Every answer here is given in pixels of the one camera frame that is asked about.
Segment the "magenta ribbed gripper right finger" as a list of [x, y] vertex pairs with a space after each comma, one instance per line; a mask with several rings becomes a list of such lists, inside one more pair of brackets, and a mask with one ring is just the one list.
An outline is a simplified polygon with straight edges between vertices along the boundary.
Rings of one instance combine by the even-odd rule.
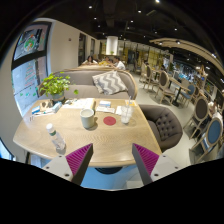
[[148, 185], [181, 169], [167, 155], [158, 155], [136, 143], [132, 144], [132, 154], [136, 161], [143, 185]]

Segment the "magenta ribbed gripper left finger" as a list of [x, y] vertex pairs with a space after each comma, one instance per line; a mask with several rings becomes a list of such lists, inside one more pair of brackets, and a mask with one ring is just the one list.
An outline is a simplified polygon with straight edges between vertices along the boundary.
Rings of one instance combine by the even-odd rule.
[[89, 162], [93, 155], [93, 144], [85, 145], [70, 154], [53, 158], [43, 170], [48, 171], [65, 180], [80, 185], [85, 176]]

